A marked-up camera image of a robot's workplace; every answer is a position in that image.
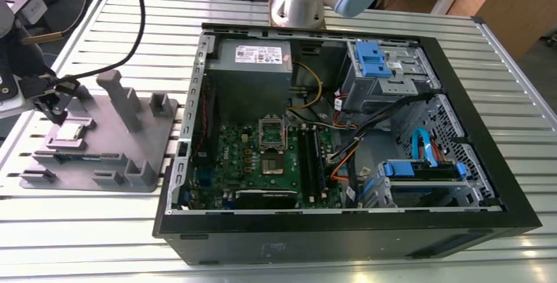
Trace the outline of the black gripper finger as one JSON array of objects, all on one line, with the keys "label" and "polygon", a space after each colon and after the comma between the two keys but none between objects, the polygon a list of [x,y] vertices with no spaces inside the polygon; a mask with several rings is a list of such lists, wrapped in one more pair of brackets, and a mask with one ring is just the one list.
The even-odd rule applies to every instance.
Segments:
[{"label": "black gripper finger", "polygon": [[66,82],[59,84],[55,88],[52,104],[52,122],[55,124],[63,124],[67,119],[67,106],[79,92],[80,85],[82,84],[78,81]]},{"label": "black gripper finger", "polygon": [[56,95],[44,95],[33,99],[36,111],[40,111],[52,123],[57,123],[57,116],[53,113],[53,106],[57,103]]}]

